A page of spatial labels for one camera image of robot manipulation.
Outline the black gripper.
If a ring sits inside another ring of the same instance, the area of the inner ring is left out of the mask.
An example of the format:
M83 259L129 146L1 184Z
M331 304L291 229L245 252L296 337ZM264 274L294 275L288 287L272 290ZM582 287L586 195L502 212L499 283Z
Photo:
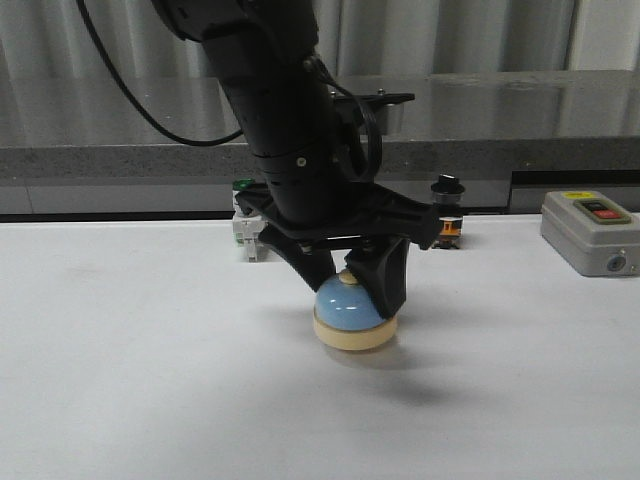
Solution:
M396 315L406 301L409 241L426 250L442 230L435 206L375 183L356 184L336 210L316 220L310 207L297 200L290 205L303 218L287 219L265 184L247 186L236 199L244 212L255 212L266 220L258 239L314 292L334 275L334 260L327 250L313 250L331 249L331 243L339 239L354 248L345 257L347 269L365 288L382 318Z

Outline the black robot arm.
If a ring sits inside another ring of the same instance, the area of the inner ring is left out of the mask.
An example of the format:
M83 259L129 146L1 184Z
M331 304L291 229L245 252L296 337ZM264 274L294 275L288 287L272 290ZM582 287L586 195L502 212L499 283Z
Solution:
M436 209L375 182L382 140L375 99L339 86L316 54L308 1L158 1L178 38L202 45L263 179L240 191L259 239L313 289L346 265L378 313L406 299L408 249L429 248Z

